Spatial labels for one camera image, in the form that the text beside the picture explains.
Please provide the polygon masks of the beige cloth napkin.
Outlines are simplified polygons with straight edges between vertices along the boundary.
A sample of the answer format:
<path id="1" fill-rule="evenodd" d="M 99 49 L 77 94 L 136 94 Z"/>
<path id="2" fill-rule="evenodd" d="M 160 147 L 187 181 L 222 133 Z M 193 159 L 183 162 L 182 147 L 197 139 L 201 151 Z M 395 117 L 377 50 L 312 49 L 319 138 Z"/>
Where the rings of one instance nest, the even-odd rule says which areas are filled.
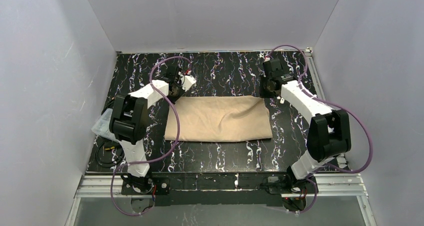
<path id="1" fill-rule="evenodd" d="M 271 139 L 270 113 L 263 98 L 181 97 L 170 109 L 165 140 L 185 142 L 243 142 Z"/>

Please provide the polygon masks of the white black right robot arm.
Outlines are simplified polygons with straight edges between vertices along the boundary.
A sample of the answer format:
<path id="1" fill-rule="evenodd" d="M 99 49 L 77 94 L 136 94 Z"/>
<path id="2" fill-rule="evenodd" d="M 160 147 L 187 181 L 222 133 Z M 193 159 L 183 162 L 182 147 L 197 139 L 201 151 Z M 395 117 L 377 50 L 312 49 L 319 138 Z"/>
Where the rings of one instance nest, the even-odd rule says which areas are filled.
<path id="1" fill-rule="evenodd" d="M 266 59 L 260 77 L 262 98 L 280 97 L 308 121 L 306 152 L 287 173 L 293 181 L 304 180 L 317 169 L 351 149 L 348 113 L 318 101 L 279 59 Z"/>

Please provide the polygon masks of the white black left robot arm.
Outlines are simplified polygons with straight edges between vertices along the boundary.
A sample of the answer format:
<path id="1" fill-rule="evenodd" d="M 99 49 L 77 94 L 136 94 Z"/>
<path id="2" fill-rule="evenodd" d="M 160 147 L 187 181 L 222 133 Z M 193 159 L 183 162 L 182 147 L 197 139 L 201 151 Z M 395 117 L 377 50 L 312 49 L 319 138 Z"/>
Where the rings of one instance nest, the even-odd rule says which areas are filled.
<path id="1" fill-rule="evenodd" d="M 181 123 L 175 106 L 196 79 L 190 72 L 183 73 L 179 66 L 167 69 L 165 75 L 151 81 L 141 89 L 126 95 L 116 95 L 109 121 L 109 130 L 124 151 L 127 172 L 131 176 L 145 177 L 153 160 L 147 160 L 143 139 L 149 126 L 149 109 L 164 99 L 176 118 L 177 130 Z"/>

